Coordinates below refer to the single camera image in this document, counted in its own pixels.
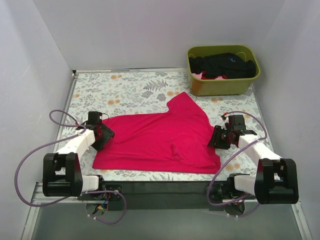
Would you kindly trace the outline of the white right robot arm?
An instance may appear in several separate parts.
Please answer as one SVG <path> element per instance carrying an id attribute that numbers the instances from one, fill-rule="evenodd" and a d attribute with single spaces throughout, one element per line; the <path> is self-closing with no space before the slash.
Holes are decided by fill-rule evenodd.
<path id="1" fill-rule="evenodd" d="M 232 173 L 225 181 L 212 179 L 206 187 L 208 202 L 223 206 L 252 196 L 261 205 L 296 204 L 299 188 L 295 161 L 270 150 L 263 143 L 267 136 L 259 137 L 248 129 L 244 116 L 242 111 L 224 113 L 221 116 L 224 125 L 215 125 L 208 146 L 220 150 L 236 146 L 239 150 L 231 159 L 245 153 L 256 165 L 256 174 Z"/>

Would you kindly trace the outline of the magenta t shirt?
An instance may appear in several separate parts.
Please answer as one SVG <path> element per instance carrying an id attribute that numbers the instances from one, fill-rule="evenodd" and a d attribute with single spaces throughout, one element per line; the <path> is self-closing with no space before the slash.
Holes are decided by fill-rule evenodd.
<path id="1" fill-rule="evenodd" d="M 114 137 L 97 152 L 98 170 L 215 174 L 220 157 L 209 147 L 214 132 L 207 114 L 186 93 L 163 113 L 119 115 L 103 120 Z"/>

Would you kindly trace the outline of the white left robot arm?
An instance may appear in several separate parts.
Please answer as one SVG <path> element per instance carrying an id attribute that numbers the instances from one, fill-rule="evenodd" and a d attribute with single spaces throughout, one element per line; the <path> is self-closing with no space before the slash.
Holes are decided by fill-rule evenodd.
<path id="1" fill-rule="evenodd" d="M 84 125 L 76 128 L 76 136 L 55 153 L 43 158 L 42 191 L 46 197 L 79 197 L 89 192 L 95 200 L 106 196 L 99 175 L 83 175 L 81 157 L 92 147 L 100 152 L 115 133 L 102 120 L 103 113 L 90 111 Z"/>

